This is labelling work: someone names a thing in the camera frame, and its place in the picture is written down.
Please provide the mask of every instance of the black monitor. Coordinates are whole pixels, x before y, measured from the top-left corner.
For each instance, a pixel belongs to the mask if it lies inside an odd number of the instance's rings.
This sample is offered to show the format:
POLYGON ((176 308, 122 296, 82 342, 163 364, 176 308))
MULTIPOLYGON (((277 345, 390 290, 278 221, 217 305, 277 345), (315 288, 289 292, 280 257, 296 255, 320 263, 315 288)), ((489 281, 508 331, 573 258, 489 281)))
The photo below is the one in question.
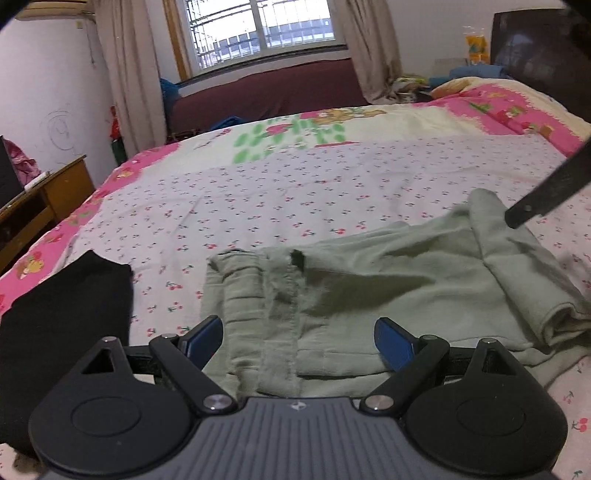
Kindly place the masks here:
POLYGON ((0 136, 0 208, 10 203, 23 190, 4 144, 4 137, 0 136))

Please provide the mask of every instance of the window sill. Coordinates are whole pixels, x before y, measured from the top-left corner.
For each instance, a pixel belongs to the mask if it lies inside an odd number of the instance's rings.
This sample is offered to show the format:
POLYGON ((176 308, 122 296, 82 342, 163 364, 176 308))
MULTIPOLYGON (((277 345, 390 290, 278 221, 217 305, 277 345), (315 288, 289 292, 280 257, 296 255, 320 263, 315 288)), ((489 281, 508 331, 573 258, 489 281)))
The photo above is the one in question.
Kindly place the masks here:
POLYGON ((251 58, 251 59, 246 57, 243 61, 240 61, 239 63, 232 63, 229 65, 223 65, 223 66, 218 67, 213 70, 206 70, 205 72, 200 73, 199 75, 197 75, 189 80, 185 80, 184 82, 179 82, 176 85, 179 88, 183 88, 188 85, 194 85, 195 83, 198 83, 202 80, 214 78, 214 77, 217 77, 218 75, 223 75, 228 72, 235 72, 237 70, 244 69, 247 67, 252 67, 254 65, 261 65, 261 64, 270 63, 270 62, 277 61, 277 60, 290 59, 290 58, 295 58, 295 57, 303 57, 306 55, 312 55, 312 54, 318 54, 318 53, 328 53, 328 52, 333 52, 333 51, 346 51, 346 50, 347 50, 347 45, 342 45, 342 44, 328 45, 328 46, 321 45, 321 46, 310 46, 308 48, 302 48, 302 49, 298 49, 298 50, 282 51, 282 52, 278 52, 274 55, 266 55, 264 57, 255 57, 255 58, 251 58))

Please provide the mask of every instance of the window frame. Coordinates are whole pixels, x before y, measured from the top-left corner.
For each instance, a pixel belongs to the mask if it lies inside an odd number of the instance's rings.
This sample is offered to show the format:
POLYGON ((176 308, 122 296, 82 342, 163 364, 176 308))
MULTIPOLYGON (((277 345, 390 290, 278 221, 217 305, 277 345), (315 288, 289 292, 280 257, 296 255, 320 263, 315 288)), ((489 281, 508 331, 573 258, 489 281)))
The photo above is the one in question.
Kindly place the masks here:
POLYGON ((346 46, 346 43, 343 39, 341 34, 338 22, 336 22, 336 14, 335 14, 335 4, 334 1, 339 0, 326 0, 329 12, 330 12, 330 19, 332 22, 333 32, 335 33, 334 40, 324 40, 324 41, 315 41, 309 43, 302 43, 299 45, 291 45, 288 47, 271 47, 267 46, 267 42, 265 41, 265 31, 263 28, 261 14, 258 10, 258 0, 248 0, 251 6, 252 16, 254 17, 256 33, 259 37, 259 45, 261 46, 261 50, 257 53, 252 55, 247 55, 245 57, 238 57, 235 59, 230 59, 226 61, 221 61, 220 63, 208 67, 206 69, 202 69, 199 65, 199 59, 197 57, 197 51, 195 50, 195 46, 193 45, 193 39, 191 37, 191 28, 189 27, 189 17, 187 16, 187 11, 185 10, 184 0, 174 0, 176 2, 176 7, 180 17, 180 27, 181 27, 181 36, 185 42, 187 48, 187 55, 189 57, 189 66, 192 73, 191 78, 198 78, 204 74, 211 74, 216 70, 224 69, 224 71, 228 71, 228 67, 230 70, 234 70, 240 68, 242 63, 251 63, 252 60, 259 60, 259 59, 268 59, 269 61, 272 60, 273 57, 281 57, 285 56, 287 53, 297 52, 299 50, 305 51, 310 50, 311 48, 315 47, 342 47, 346 46))

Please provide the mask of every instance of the wooden drawer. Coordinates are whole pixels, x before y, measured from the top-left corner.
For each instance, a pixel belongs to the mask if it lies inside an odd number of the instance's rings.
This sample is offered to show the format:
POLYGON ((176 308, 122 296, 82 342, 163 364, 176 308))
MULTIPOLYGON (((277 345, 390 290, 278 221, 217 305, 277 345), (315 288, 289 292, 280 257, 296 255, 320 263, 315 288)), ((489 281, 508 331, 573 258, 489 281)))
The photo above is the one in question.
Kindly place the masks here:
POLYGON ((57 220, 67 218, 95 191, 82 159, 72 162, 44 186, 57 220))
POLYGON ((10 240, 2 250, 0 250, 0 272, 3 271, 17 254, 52 220, 53 212, 49 207, 45 207, 41 213, 25 226, 25 228, 18 232, 14 238, 10 240))

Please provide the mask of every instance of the curtain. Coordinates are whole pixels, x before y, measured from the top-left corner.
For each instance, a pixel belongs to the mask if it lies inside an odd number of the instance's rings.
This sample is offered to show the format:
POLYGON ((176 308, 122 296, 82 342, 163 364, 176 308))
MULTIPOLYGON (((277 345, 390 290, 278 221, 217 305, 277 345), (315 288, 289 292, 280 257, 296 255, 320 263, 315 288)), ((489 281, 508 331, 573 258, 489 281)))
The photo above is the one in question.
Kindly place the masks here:
POLYGON ((145 0, 94 0, 128 157, 166 142, 166 120, 145 0))
POLYGON ((395 103, 389 94, 402 68, 386 0, 335 0, 336 22, 369 103, 395 103))

